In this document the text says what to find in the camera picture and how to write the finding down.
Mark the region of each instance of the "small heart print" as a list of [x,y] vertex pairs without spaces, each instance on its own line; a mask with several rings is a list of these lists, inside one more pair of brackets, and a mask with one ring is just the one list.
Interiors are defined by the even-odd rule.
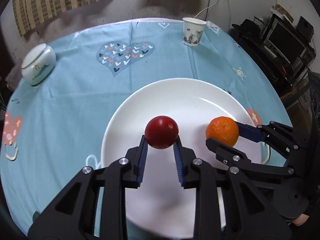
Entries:
[[158,23],[162,28],[166,28],[169,26],[169,23]]
[[146,59],[155,50],[156,46],[149,41],[127,44],[124,41],[115,40],[103,44],[96,53],[98,62],[107,67],[113,77],[122,73],[132,64]]

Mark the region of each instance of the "jar lid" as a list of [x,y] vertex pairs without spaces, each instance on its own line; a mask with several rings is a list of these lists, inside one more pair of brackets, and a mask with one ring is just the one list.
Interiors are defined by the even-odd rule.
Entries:
[[23,62],[21,64],[21,68],[26,68],[29,66],[32,62],[36,60],[37,57],[40,56],[40,54],[44,51],[44,49],[47,47],[47,44],[42,43],[37,46],[35,46],[32,50],[28,52],[28,54],[23,59]]

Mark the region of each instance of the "orange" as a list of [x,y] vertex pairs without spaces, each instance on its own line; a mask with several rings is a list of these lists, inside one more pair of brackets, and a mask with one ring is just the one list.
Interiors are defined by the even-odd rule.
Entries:
[[229,117],[220,116],[213,119],[205,130],[206,138],[214,138],[229,146],[234,146],[239,137],[239,128]]

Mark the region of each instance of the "white plate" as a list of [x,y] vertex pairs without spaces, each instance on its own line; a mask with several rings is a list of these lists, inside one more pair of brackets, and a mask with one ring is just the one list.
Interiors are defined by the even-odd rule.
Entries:
[[[222,169],[227,166],[205,146],[208,123],[215,117],[228,116],[254,126],[240,103],[212,84],[186,78],[161,80],[133,93],[114,113],[103,137],[102,167],[138,146],[147,123],[158,115],[167,115],[177,122],[184,147]],[[259,143],[240,137],[235,148],[245,152],[252,162],[261,163]],[[140,188],[126,189],[126,215],[136,225],[161,236],[192,238],[195,199],[195,189],[185,190],[178,181],[173,147],[156,150],[149,146]],[[220,213],[224,226],[223,204]]]

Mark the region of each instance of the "electronic device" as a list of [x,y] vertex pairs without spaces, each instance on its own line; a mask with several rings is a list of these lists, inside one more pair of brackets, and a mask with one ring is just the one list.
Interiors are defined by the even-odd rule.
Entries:
[[314,34],[313,26],[302,16],[300,17],[299,23],[296,28],[297,32],[302,35],[308,42],[311,41],[311,38]]
[[269,32],[265,43],[273,46],[276,51],[290,64],[295,65],[299,57],[303,57],[306,46],[285,25],[275,21],[273,30]]
[[277,57],[277,55],[274,54],[274,52],[271,49],[269,49],[266,45],[264,45],[264,48],[272,55],[272,57],[274,57],[274,58]]

